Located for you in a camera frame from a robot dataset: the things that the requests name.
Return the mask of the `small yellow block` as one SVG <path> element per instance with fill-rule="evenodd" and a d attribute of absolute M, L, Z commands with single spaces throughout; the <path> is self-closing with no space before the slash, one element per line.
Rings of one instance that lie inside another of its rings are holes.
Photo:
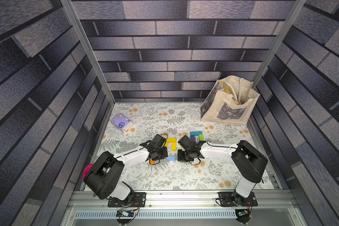
<path fill-rule="evenodd" d="M 177 150 L 177 143 L 176 142 L 171 142 L 171 150 L 176 151 Z"/>

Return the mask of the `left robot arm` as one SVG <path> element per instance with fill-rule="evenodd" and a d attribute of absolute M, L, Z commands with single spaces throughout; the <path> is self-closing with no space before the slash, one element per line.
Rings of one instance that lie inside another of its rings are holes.
<path fill-rule="evenodd" d="M 124 169 L 147 161 L 160 161 L 168 157 L 166 138 L 159 134 L 152 140 L 140 144 L 130 151 L 114 155 L 108 151 L 88 165 L 82 180 L 99 199 L 116 198 L 125 203 L 132 202 L 134 191 L 120 181 Z"/>

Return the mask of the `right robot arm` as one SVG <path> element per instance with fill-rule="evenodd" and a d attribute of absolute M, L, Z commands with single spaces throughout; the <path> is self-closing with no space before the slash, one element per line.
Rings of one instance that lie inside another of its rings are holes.
<path fill-rule="evenodd" d="M 190 163 L 206 158 L 232 160 L 241 173 L 234 192 L 242 198 L 248 198 L 256 184 L 262 181 L 268 163 L 268 159 L 246 140 L 235 145 L 221 145 L 207 141 L 196 143 L 188 136 L 183 136 L 178 144 L 182 147 L 178 157 Z"/>

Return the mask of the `light blue block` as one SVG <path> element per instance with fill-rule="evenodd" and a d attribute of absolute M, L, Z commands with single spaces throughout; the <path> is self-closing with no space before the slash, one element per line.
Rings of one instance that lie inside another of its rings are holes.
<path fill-rule="evenodd" d="M 175 162 L 177 159 L 175 156 L 169 155 L 166 160 Z"/>

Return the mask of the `teal block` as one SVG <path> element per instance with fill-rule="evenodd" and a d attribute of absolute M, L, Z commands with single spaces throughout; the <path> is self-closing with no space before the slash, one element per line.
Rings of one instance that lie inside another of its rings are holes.
<path fill-rule="evenodd" d="M 202 132 L 201 131 L 191 131 L 190 135 L 191 136 L 199 136 L 199 135 L 202 135 Z"/>

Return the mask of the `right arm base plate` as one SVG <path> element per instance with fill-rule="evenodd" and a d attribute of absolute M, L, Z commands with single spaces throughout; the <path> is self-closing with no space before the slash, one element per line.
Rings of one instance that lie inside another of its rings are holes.
<path fill-rule="evenodd" d="M 218 192 L 216 202 L 221 207 L 257 207 L 258 202 L 254 192 L 247 198 L 235 192 Z"/>

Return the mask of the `long yellow block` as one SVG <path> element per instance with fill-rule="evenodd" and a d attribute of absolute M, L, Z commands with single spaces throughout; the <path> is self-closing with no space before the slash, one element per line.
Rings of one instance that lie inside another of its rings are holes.
<path fill-rule="evenodd" d="M 168 138 L 166 139 L 167 140 L 167 143 L 173 143 L 173 142 L 177 142 L 177 139 L 176 138 Z"/>

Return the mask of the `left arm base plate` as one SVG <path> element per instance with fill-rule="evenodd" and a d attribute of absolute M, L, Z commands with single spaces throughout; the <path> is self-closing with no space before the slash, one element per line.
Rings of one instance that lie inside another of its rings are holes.
<path fill-rule="evenodd" d="M 125 200 L 119 200 L 118 198 L 109 197 L 108 207 L 124 208 L 124 207 L 145 207 L 147 199 L 147 193 L 134 192 L 130 193 Z"/>

